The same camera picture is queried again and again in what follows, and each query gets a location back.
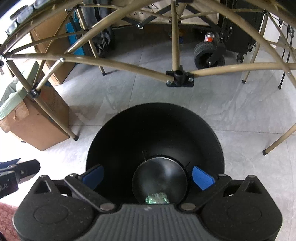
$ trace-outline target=white tiled floor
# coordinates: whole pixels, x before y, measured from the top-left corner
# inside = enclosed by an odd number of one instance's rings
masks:
[[[171,68],[169,39],[129,39],[118,43],[110,58],[139,64],[165,72]],[[195,43],[181,47],[181,63],[186,71],[195,69]],[[226,63],[235,63],[233,53]],[[245,58],[248,62],[251,54]],[[257,61],[270,57],[259,51]],[[0,130],[1,157],[4,161],[22,157],[41,163],[39,175],[62,179],[69,173],[83,173],[88,148],[111,117],[145,102],[169,102],[187,107],[204,118],[215,130],[224,151],[226,173],[233,179],[248,174],[259,177],[280,208],[284,223],[277,241],[296,240],[296,136],[291,136],[267,156],[262,150],[272,144],[296,122],[296,90],[287,78],[277,88],[282,71],[251,72],[247,83],[242,73],[196,78],[193,88],[168,88],[146,76],[105,68],[103,77],[95,66],[78,64],[57,91],[71,108],[70,124],[80,133],[77,142],[69,139],[44,152],[28,144],[17,143]],[[15,151],[7,152],[13,146]],[[20,185],[20,190],[1,199],[18,205],[37,177]]]

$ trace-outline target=beige fabric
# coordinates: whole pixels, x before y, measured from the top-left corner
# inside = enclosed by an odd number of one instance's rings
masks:
[[[131,4],[134,0],[113,0],[112,1],[112,5],[116,5],[116,6],[125,6],[128,4]],[[150,4],[149,6],[147,6],[146,8],[143,8],[145,10],[148,11],[153,11],[153,12],[157,12],[160,9],[170,5],[170,0],[162,0],[159,2],[156,2],[154,4]],[[208,12],[211,11],[211,9],[209,9],[208,7],[206,7],[205,5],[194,1],[192,4],[190,4],[192,7],[194,7],[195,9],[197,9],[200,12]],[[183,17],[187,16],[187,15],[191,15],[192,13],[190,11],[188,11],[187,9],[184,10],[183,12]],[[171,16],[171,11],[168,11],[167,13],[164,14],[165,16],[170,17]],[[131,13],[130,15],[128,15],[127,17],[135,19],[136,21],[143,21],[144,19],[146,19],[147,17],[149,17],[150,15],[148,13],[142,13],[141,11],[136,11]],[[218,14],[211,14],[208,15],[208,18],[210,20],[212,20],[215,24],[218,23],[218,18],[219,15]],[[163,18],[156,18],[154,20],[151,21],[151,23],[169,23],[168,20],[163,19]],[[120,20],[117,23],[115,23],[113,26],[123,26],[123,25],[128,25],[129,23]],[[203,20],[201,20],[198,17],[195,18],[190,18],[190,19],[185,19],[182,21],[182,24],[194,24],[194,25],[203,25],[203,26],[208,26],[207,23],[205,23]]]

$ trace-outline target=pink fuzzy fabric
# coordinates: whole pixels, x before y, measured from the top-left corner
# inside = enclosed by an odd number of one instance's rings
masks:
[[[7,239],[7,241],[20,240],[12,224],[12,216],[16,209],[17,207],[0,203],[0,232]]]

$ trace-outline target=black rolling suitcase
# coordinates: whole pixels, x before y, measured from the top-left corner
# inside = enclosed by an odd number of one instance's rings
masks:
[[[224,3],[229,8],[257,9],[256,6],[243,0],[228,0],[227,2],[224,0]],[[237,14],[248,21],[252,26],[254,26],[255,29],[259,31],[264,15],[262,12],[238,12]],[[221,14],[219,17],[219,23],[221,24],[222,32],[227,33],[229,28],[232,27],[229,35],[224,39],[224,44],[227,50],[237,52],[237,61],[242,62],[244,54],[252,50],[256,41],[229,19],[224,18]]]

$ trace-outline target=black wheel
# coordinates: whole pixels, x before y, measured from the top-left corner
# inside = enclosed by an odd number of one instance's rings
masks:
[[[198,69],[209,68],[210,65],[208,63],[209,58],[215,52],[216,46],[212,42],[200,42],[194,48],[194,63]],[[215,66],[223,66],[225,65],[225,59],[223,56],[212,65]]]
[[[237,61],[242,63],[244,61],[244,54],[238,53],[237,54]]]

